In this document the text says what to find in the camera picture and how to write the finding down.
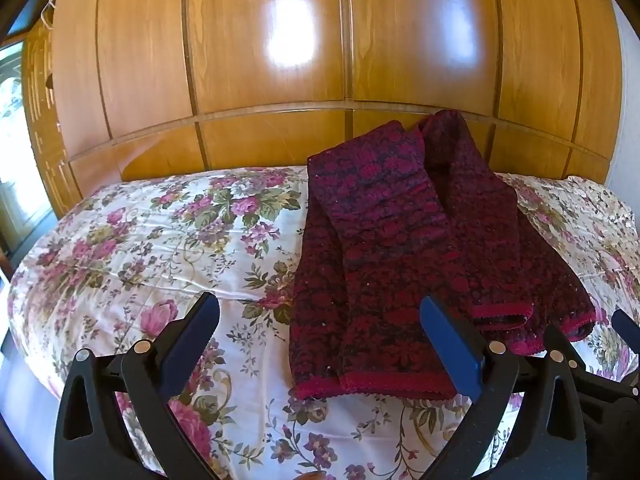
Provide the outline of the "floral bedspread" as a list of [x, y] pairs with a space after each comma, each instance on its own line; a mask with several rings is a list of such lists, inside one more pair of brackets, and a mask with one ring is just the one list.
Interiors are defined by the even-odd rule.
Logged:
[[[639, 325], [631, 208], [582, 177], [497, 177], [588, 292], [596, 322], [574, 342], [587, 372], [621, 382], [639, 365], [611, 321], [623, 310]], [[80, 349], [125, 353], [211, 292], [220, 323], [169, 407], [216, 476], [419, 479], [468, 411], [463, 396], [293, 396], [288, 332], [307, 181], [304, 166], [240, 168], [96, 191], [38, 240], [3, 300], [27, 365], [60, 400]]]

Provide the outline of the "wooden wardrobe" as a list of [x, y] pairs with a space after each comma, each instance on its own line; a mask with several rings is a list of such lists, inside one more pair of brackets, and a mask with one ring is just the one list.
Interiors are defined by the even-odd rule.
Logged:
[[603, 182], [622, 60], [611, 0], [52, 0], [23, 91], [62, 216], [104, 185], [301, 165], [440, 108], [493, 170]]

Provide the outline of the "window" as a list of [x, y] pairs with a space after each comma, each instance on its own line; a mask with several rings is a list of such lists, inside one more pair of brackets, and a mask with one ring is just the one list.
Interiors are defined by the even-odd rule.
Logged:
[[52, 211], [27, 127], [22, 52], [22, 42], [1, 49], [1, 244], [10, 255]]

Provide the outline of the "dark red knitted sweater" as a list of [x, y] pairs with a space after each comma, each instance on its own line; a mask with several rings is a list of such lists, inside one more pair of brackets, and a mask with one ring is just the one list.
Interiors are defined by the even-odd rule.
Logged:
[[596, 311], [518, 208], [456, 110], [388, 122], [311, 156], [288, 360], [299, 400], [353, 393], [447, 400], [456, 390], [419, 321], [433, 297], [520, 356]]

